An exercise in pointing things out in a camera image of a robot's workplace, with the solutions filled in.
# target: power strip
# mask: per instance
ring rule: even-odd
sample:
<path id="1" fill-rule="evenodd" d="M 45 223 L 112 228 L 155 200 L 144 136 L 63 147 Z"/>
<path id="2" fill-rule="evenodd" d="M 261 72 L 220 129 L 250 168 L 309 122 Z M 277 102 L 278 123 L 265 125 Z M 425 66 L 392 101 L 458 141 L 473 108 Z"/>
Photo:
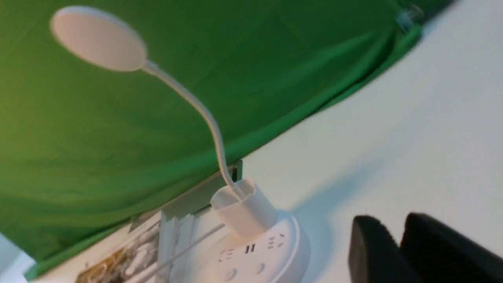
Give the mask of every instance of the power strip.
<path id="1" fill-rule="evenodd" d="M 273 227 L 250 238 L 228 234 L 212 259 L 211 283 L 298 283 L 309 264 L 307 236 L 297 220 L 279 211 Z"/>

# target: black object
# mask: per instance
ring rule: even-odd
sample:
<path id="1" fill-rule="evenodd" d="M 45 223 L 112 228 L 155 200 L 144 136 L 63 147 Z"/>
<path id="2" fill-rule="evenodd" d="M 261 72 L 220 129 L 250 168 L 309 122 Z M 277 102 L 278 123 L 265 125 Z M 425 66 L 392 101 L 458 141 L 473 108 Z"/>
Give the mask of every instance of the black object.
<path id="1" fill-rule="evenodd" d="M 353 220 L 349 269 L 353 283 L 421 282 L 386 227 L 370 216 Z"/>
<path id="2" fill-rule="evenodd" d="M 353 283 L 503 283 L 503 259 L 426 214 L 409 214 L 398 248 L 387 229 L 357 216 L 349 254 Z"/>

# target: picture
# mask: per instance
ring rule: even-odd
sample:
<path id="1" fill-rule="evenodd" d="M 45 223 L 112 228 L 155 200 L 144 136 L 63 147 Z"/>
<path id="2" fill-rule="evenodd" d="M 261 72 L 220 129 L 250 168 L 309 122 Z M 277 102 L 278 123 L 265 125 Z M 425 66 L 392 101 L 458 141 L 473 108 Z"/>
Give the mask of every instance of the picture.
<path id="1" fill-rule="evenodd" d="M 125 283 L 157 264 L 160 221 L 93 267 L 82 272 L 75 283 Z"/>

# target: power outlet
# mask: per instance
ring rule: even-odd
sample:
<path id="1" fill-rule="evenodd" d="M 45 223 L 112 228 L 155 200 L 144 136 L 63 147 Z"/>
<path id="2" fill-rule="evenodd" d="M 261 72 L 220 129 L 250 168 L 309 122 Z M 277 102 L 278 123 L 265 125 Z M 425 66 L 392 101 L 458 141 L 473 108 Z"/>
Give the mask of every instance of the power outlet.
<path id="1" fill-rule="evenodd" d="M 298 283 L 310 254 L 307 236 L 286 211 L 280 211 L 276 224 L 257 237 L 227 235 L 217 251 L 212 283 Z"/>

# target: button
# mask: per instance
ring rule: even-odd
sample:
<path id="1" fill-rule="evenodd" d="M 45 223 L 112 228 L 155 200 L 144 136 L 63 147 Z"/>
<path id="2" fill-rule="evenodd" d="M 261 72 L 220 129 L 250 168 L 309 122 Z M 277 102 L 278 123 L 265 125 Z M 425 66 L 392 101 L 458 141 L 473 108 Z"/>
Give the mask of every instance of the button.
<path id="1" fill-rule="evenodd" d="M 236 277 L 236 273 L 237 273 L 236 268 L 233 268 L 233 269 L 231 269 L 231 270 L 228 270 L 228 271 L 224 274 L 223 280 L 224 280 L 225 282 L 229 282 L 229 281 L 231 281 L 234 277 Z"/>
<path id="2" fill-rule="evenodd" d="M 266 268 L 265 264 L 263 263 L 257 264 L 257 266 L 255 267 L 255 274 L 262 273 L 262 271 L 264 271 L 265 268 Z"/>

